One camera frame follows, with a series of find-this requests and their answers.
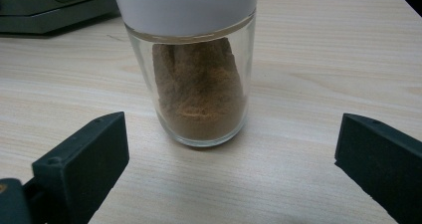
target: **ground spice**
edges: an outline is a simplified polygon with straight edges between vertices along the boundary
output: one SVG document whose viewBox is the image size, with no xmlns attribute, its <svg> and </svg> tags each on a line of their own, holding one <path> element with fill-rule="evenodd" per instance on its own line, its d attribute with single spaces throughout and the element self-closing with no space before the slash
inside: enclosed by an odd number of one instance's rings
<svg viewBox="0 0 422 224">
<path fill-rule="evenodd" d="M 176 134 L 215 139 L 236 128 L 245 99 L 227 38 L 152 47 L 162 118 Z"/>
</svg>

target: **clear glass jar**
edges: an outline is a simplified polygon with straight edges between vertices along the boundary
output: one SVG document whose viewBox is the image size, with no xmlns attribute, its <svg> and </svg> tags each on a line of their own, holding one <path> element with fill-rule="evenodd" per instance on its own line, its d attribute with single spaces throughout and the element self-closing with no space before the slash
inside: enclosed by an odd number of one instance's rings
<svg viewBox="0 0 422 224">
<path fill-rule="evenodd" d="M 233 137 L 248 109 L 255 12 L 201 36 L 152 36 L 126 25 L 163 128 L 191 146 Z"/>
</svg>

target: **wooden table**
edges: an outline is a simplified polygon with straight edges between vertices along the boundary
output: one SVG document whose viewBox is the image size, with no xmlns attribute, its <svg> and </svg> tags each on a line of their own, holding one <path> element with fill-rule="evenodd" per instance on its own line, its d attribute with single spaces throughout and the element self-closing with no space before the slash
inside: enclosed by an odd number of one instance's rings
<svg viewBox="0 0 422 224">
<path fill-rule="evenodd" d="M 0 178 L 125 112 L 130 163 L 91 223 L 394 223 L 341 169 L 344 112 L 422 139 L 422 19 L 404 0 L 259 0 L 249 119 L 192 149 L 161 128 L 121 18 L 0 39 Z"/>
</svg>

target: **dark gray plastic part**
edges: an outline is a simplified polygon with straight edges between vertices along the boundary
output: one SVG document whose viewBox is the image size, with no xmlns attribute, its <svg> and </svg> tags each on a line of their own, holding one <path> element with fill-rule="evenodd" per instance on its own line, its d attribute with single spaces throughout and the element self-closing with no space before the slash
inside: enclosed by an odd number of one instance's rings
<svg viewBox="0 0 422 224">
<path fill-rule="evenodd" d="M 33 163 L 49 224 L 88 223 L 128 164 L 124 113 L 94 119 Z"/>
<path fill-rule="evenodd" d="M 335 159 L 398 223 L 422 223 L 422 142 L 378 120 L 345 113 Z"/>
<path fill-rule="evenodd" d="M 0 179 L 0 223 L 32 224 L 25 193 L 18 179 Z"/>
</svg>

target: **spice jar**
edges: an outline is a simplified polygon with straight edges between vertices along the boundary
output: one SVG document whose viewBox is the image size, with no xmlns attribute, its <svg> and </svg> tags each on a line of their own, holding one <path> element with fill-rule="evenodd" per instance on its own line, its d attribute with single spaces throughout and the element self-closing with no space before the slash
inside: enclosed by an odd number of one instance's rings
<svg viewBox="0 0 422 224">
<path fill-rule="evenodd" d="M 191 146 L 233 137 L 248 109 L 257 0 L 116 0 L 157 116 Z"/>
</svg>

